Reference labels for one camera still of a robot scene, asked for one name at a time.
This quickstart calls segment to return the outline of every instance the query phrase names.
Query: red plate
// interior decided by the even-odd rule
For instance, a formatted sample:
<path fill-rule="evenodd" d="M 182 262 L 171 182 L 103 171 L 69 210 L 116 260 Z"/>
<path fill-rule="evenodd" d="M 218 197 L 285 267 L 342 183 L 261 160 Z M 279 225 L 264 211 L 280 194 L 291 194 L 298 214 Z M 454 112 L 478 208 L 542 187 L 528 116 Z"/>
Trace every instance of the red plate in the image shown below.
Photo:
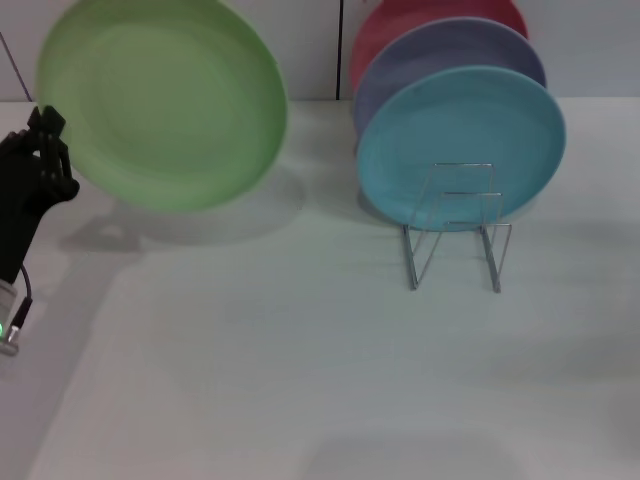
<path fill-rule="evenodd" d="M 353 89 L 387 45 L 409 30 L 449 17 L 489 18 L 527 37 L 522 15 L 510 0 L 383 0 L 356 37 L 350 65 Z"/>

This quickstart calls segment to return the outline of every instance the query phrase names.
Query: green plate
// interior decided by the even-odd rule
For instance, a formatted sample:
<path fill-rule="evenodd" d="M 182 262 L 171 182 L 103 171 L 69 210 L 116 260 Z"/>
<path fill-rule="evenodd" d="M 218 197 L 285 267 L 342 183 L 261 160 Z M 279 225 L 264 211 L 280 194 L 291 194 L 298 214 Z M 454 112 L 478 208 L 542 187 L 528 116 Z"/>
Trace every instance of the green plate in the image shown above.
<path fill-rule="evenodd" d="M 90 181 L 164 211 L 251 189 L 286 130 L 282 76 L 255 31 L 214 0 L 83 0 L 53 28 L 39 104 Z"/>

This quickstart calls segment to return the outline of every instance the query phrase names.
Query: table surface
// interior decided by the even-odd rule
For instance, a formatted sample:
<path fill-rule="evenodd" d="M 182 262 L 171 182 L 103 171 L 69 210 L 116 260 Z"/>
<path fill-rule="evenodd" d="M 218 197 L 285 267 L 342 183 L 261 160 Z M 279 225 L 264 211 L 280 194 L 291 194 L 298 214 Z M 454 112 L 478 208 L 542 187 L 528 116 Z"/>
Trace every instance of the table surface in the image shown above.
<path fill-rule="evenodd" d="M 490 289 L 450 234 L 418 292 L 358 197 L 348 103 L 292 105 L 253 193 L 145 213 L 83 182 L 0 359 L 3 480 L 640 478 L 640 99 L 568 99 Z M 0 105 L 0 131 L 29 104 Z"/>

